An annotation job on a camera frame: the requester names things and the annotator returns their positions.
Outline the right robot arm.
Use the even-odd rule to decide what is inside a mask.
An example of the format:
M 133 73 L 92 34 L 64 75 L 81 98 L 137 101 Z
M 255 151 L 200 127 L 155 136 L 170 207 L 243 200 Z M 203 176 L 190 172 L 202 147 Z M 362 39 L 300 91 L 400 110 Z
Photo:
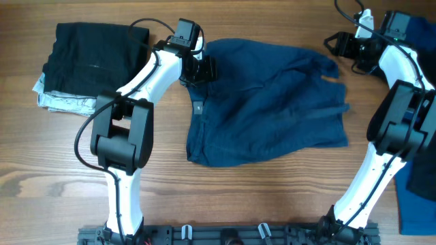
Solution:
M 320 218 L 316 240 L 323 244 L 364 244 L 369 214 L 384 189 L 405 164 L 424 152 L 435 134 L 435 87 L 418 64 L 418 53 L 407 45 L 411 16 L 388 11 L 375 30 L 371 11 L 354 16 L 355 34 L 338 32 L 329 51 L 355 61 L 364 74 L 380 69 L 389 93 L 367 129 L 364 161 L 349 188 L 327 215 Z

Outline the navy blue shorts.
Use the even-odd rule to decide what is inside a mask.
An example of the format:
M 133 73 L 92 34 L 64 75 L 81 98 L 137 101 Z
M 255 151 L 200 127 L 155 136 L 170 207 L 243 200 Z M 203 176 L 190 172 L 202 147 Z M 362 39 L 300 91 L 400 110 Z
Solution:
M 218 39 L 206 53 L 217 62 L 217 79 L 188 90 L 189 161 L 234 167 L 348 145 L 346 88 L 327 56 L 248 39 Z

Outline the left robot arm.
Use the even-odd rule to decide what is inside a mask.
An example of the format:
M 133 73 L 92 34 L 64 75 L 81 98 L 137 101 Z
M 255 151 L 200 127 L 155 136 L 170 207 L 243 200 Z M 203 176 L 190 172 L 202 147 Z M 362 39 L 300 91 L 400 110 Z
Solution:
M 200 25 L 182 18 L 126 85 L 97 97 L 90 150 L 106 177 L 110 213 L 95 232 L 96 244 L 147 243 L 140 175 L 153 149 L 154 107 L 174 82 L 195 86 L 216 79 L 215 60 L 203 54 L 204 46 Z

